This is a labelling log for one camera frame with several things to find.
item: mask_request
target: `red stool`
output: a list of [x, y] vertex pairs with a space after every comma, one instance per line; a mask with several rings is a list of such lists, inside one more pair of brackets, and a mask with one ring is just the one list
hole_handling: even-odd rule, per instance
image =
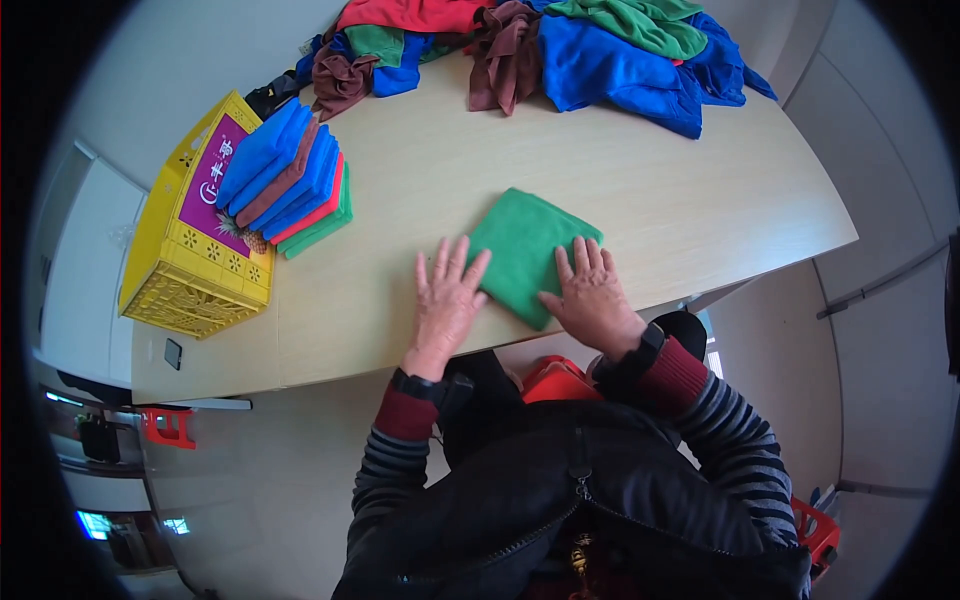
[[602, 400], [600, 393], [587, 383], [587, 376], [573, 361], [562, 356], [547, 356], [523, 379], [527, 404], [540, 400]]
[[[790, 496], [790, 508], [797, 519], [797, 540], [810, 549], [813, 565], [810, 567], [810, 581], [816, 581], [830, 568], [837, 558], [837, 546], [840, 545], [840, 527], [829, 516], [821, 513], [809, 504]], [[815, 523], [813, 533], [806, 534], [809, 522]]]
[[197, 449], [197, 444], [186, 437], [186, 423], [193, 410], [172, 411], [163, 408], [141, 408], [140, 418], [143, 419], [143, 433], [147, 440], [154, 444], [174, 445], [187, 450]]

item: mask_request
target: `smartwatch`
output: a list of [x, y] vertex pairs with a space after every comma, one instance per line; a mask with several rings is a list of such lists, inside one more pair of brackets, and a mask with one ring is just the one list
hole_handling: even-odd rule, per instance
[[604, 397], [614, 397], [618, 391], [631, 389], [633, 384], [650, 371], [657, 362], [663, 344], [666, 343], [666, 334], [656, 323], [647, 325], [640, 344], [636, 350], [627, 352], [618, 363], [604, 356], [593, 368], [595, 388]]
[[446, 381], [429, 381], [416, 375], [408, 375], [403, 369], [397, 368], [391, 379], [394, 389], [401, 394], [421, 399], [430, 400], [437, 409], [444, 403], [446, 396]]
[[663, 333], [660, 326], [656, 323], [650, 323], [643, 335], [640, 336], [640, 347], [633, 352], [627, 352], [627, 355], [623, 358], [624, 360], [627, 360], [628, 357], [632, 359], [634, 373], [646, 373], [657, 362], [657, 357], [660, 356], [660, 351], [663, 349], [665, 342], [666, 334]]

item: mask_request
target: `purple label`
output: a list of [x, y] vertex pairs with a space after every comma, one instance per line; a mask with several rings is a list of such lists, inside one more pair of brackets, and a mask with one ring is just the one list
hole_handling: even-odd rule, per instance
[[[224, 180], [224, 173], [227, 172], [233, 152], [240, 140], [247, 135], [247, 132], [228, 115], [220, 119], [209, 143], [204, 148], [204, 153], [200, 156], [193, 180], [190, 181], [190, 187], [186, 190], [179, 218], [190, 227], [209, 235], [238, 254], [250, 258], [250, 248], [243, 241], [240, 231], [235, 228], [233, 220], [216, 206], [217, 189]], [[229, 221], [221, 227], [225, 219]]]

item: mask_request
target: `wrist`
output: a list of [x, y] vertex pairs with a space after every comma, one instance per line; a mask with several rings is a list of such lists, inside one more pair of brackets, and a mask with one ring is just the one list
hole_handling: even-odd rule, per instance
[[609, 347], [602, 349], [603, 353], [610, 357], [613, 362], [620, 362], [627, 355], [627, 352], [639, 348], [640, 338], [643, 337], [643, 332], [646, 330], [647, 323], [637, 317], [635, 324], [619, 332], [616, 339], [611, 340]]
[[448, 358], [435, 353], [410, 348], [400, 361], [400, 368], [409, 376], [417, 376], [427, 381], [438, 382], [444, 378], [444, 369]]

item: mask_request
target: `yellow plastic crate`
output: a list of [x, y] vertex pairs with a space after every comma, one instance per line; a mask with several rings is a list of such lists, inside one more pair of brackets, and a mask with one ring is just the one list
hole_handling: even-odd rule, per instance
[[163, 163], [140, 216], [118, 299], [119, 313], [206, 337], [270, 303], [275, 250], [230, 229], [216, 188], [256, 113], [231, 91]]

